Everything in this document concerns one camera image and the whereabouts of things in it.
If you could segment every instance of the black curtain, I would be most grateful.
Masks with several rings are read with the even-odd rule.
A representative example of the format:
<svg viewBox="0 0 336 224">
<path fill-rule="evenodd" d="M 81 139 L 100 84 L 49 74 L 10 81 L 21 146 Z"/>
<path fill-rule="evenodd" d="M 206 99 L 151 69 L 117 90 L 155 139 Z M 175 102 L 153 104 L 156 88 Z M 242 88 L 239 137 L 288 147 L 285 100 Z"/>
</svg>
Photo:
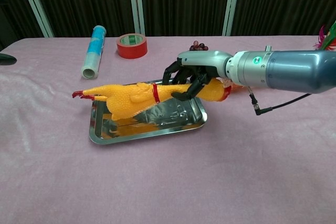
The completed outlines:
<svg viewBox="0 0 336 224">
<path fill-rule="evenodd" d="M 134 32 L 131 0 L 41 0 L 55 37 L 90 37 L 95 25 L 107 36 Z"/>
<path fill-rule="evenodd" d="M 0 50 L 24 38 L 43 37 L 28 0 L 0 5 Z"/>
<path fill-rule="evenodd" d="M 147 36 L 222 35 L 227 0 L 142 0 Z"/>
<path fill-rule="evenodd" d="M 232 36 L 317 35 L 336 20 L 336 0 L 237 0 Z"/>
</svg>

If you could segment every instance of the pink tablecloth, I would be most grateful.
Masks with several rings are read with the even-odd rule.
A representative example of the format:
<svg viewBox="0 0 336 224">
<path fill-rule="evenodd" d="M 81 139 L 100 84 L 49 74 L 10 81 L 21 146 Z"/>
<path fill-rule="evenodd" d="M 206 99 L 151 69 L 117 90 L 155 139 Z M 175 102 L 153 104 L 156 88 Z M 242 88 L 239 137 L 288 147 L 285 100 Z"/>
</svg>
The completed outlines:
<svg viewBox="0 0 336 224">
<path fill-rule="evenodd" d="M 309 37 L 148 38 L 136 60 L 106 38 L 99 76 L 80 68 L 90 38 L 24 39 L 0 66 L 0 223 L 336 223 L 335 90 L 256 116 L 247 92 L 204 102 L 204 127 L 100 146 L 75 90 L 161 79 L 194 39 L 210 49 L 312 49 Z M 299 94 L 256 91 L 261 106 Z"/>
</svg>

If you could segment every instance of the grapes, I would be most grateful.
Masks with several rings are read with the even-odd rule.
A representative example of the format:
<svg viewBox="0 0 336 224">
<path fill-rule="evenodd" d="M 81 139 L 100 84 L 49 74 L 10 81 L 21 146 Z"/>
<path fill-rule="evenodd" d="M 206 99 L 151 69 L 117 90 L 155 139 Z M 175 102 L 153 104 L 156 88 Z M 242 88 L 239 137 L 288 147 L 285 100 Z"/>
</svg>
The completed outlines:
<svg viewBox="0 0 336 224">
<path fill-rule="evenodd" d="M 208 51 L 209 48 L 204 45 L 204 43 L 198 44 L 198 41 L 195 40 L 194 43 L 190 46 L 189 51 Z"/>
</svg>

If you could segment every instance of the rubber chicken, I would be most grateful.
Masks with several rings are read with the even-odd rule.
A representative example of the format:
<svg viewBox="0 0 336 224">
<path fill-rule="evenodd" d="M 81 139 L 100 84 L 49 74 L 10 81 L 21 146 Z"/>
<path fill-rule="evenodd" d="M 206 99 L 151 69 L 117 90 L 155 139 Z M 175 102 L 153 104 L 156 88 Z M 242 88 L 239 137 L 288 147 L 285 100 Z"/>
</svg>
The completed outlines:
<svg viewBox="0 0 336 224">
<path fill-rule="evenodd" d="M 76 91 L 72 97 L 106 102 L 112 120 L 132 118 L 160 102 L 172 98 L 172 92 L 185 92 L 190 84 L 157 85 L 137 83 L 131 85 L 104 85 L 92 89 Z M 218 79 L 212 79 L 198 93 L 197 97 L 206 101 L 224 101 L 232 86 L 225 87 Z"/>
</svg>

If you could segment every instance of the metal tray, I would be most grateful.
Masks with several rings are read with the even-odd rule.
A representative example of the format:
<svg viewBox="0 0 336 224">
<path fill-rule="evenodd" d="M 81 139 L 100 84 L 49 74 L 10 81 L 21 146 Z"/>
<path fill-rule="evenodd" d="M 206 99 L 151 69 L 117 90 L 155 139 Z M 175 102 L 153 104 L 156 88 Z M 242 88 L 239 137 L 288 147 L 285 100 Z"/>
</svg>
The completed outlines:
<svg viewBox="0 0 336 224">
<path fill-rule="evenodd" d="M 133 118 L 117 121 L 111 120 L 105 102 L 93 101 L 89 136 L 96 144 L 114 144 L 194 130 L 203 126 L 206 120 L 207 114 L 199 98 L 184 102 L 172 98 Z"/>
</svg>

